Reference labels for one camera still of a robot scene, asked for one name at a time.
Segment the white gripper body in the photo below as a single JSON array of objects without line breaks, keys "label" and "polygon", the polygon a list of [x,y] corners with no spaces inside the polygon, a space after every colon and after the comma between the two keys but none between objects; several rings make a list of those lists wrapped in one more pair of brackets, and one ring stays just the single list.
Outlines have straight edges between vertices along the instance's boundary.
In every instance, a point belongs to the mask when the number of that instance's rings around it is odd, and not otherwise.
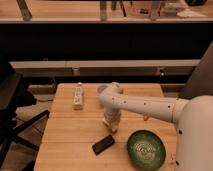
[{"label": "white gripper body", "polygon": [[106,110],[104,113],[104,118],[109,123],[114,123],[117,126],[117,130],[119,127],[120,119],[121,119],[121,111],[120,110]]}]

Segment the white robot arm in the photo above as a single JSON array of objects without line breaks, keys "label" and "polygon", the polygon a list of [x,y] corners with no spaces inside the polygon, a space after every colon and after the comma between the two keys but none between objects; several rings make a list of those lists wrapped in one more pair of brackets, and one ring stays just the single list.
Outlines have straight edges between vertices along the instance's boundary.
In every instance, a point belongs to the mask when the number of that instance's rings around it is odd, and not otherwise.
[{"label": "white robot arm", "polygon": [[173,123],[177,132],[174,171],[213,171],[213,96],[182,98],[130,96],[117,82],[97,88],[104,119],[118,129],[121,110]]}]

